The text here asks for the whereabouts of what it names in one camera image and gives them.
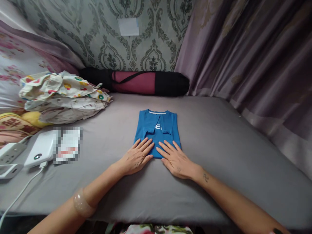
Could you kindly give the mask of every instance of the pile of clothes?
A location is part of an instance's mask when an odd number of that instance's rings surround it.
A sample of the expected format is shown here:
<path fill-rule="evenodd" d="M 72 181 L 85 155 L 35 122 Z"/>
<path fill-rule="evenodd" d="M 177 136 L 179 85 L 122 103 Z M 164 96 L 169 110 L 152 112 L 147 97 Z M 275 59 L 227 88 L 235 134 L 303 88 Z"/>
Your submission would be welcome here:
<path fill-rule="evenodd" d="M 107 107 L 112 97 L 88 81 L 66 71 L 42 72 L 20 80 L 19 96 L 26 101 L 25 110 L 40 112 L 44 123 L 73 123 L 96 115 Z"/>

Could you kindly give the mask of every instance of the bed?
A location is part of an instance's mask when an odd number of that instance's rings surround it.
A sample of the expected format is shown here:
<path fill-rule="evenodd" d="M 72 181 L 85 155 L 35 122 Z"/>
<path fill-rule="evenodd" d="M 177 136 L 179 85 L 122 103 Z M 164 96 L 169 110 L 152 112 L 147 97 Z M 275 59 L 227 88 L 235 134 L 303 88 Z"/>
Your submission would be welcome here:
<path fill-rule="evenodd" d="M 312 228 L 312 181 L 219 98 L 113 94 L 83 128 L 81 155 L 70 164 L 50 164 L 12 207 L 11 215 L 49 214 L 132 146 L 140 110 L 177 113 L 183 151 L 207 171 L 254 201 L 287 228 Z M 23 163 L 33 145 L 14 161 Z M 0 184 L 0 210 L 19 194 L 37 168 Z M 93 220 L 126 223 L 230 224 L 207 193 L 173 177 L 159 159 L 124 177 L 102 199 Z"/>

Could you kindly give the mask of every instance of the finger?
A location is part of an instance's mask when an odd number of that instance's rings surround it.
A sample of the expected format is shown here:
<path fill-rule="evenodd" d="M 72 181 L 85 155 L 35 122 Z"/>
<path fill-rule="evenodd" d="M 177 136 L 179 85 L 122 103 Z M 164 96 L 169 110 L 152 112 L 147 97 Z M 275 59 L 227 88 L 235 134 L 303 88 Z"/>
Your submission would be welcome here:
<path fill-rule="evenodd" d="M 131 148 L 134 149 L 135 147 L 137 147 L 140 141 L 141 139 L 138 139 Z"/>
<path fill-rule="evenodd" d="M 144 151 L 150 144 L 152 143 L 152 139 L 149 139 L 141 148 L 141 151 Z"/>
<path fill-rule="evenodd" d="M 143 162 L 142 162 L 142 165 L 145 166 L 149 160 L 151 160 L 153 158 L 153 155 L 148 155 L 144 158 Z"/>
<path fill-rule="evenodd" d="M 168 170 L 171 172 L 171 174 L 173 174 L 173 167 L 172 167 L 171 163 L 165 158 L 162 159 L 162 163 L 165 165 L 165 167 L 168 168 Z"/>
<path fill-rule="evenodd" d="M 151 144 L 143 151 L 144 155 L 147 155 L 147 154 L 150 152 L 150 150 L 154 147 L 154 145 L 155 145 L 154 142 L 151 143 Z"/>
<path fill-rule="evenodd" d="M 168 148 L 171 149 L 172 151 L 176 150 L 168 141 L 164 140 L 163 142 L 164 142 L 164 143 L 168 146 Z"/>
<path fill-rule="evenodd" d="M 170 157 L 169 154 L 167 154 L 165 151 L 163 151 L 161 148 L 156 147 L 156 150 L 158 151 L 158 153 L 160 153 L 161 156 L 163 156 L 164 158 L 168 159 Z"/>
<path fill-rule="evenodd" d="M 139 149 L 139 148 L 141 148 L 146 142 L 147 142 L 147 140 L 148 140 L 148 138 L 146 137 L 146 138 L 144 138 L 144 140 L 143 141 L 141 141 L 141 143 L 140 144 L 138 144 L 138 146 L 136 147 L 136 149 Z"/>
<path fill-rule="evenodd" d="M 172 150 L 168 148 L 168 146 L 166 146 L 164 143 L 162 143 L 161 141 L 159 142 L 159 145 L 168 153 L 172 153 Z"/>
<path fill-rule="evenodd" d="M 172 141 L 177 151 L 182 151 L 181 148 L 178 146 L 178 144 L 175 141 Z"/>

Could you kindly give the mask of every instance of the hand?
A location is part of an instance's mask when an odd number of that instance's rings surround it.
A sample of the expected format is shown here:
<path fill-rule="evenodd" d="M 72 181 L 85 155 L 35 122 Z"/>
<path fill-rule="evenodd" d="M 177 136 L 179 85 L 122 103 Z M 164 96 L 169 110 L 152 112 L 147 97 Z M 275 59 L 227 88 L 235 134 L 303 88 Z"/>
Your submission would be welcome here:
<path fill-rule="evenodd" d="M 156 147 L 156 150 L 164 157 L 163 164 L 176 177 L 181 179 L 192 179 L 196 170 L 201 167 L 193 163 L 181 150 L 177 143 L 173 141 L 174 148 L 168 141 L 159 142 L 159 145 L 165 150 Z"/>
<path fill-rule="evenodd" d="M 153 148 L 152 139 L 145 138 L 141 143 L 138 139 L 127 153 L 116 164 L 123 175 L 131 175 L 140 171 L 153 155 L 146 156 Z"/>

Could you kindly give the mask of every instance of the wall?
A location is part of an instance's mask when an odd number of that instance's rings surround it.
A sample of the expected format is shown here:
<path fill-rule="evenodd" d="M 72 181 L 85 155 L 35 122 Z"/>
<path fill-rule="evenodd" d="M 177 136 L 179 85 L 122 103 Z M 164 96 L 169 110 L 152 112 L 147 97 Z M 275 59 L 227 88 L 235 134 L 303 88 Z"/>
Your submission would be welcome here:
<path fill-rule="evenodd" d="M 65 43 L 86 66 L 173 71 L 194 0 L 9 0 L 29 23 Z M 120 36 L 118 18 L 138 18 Z"/>

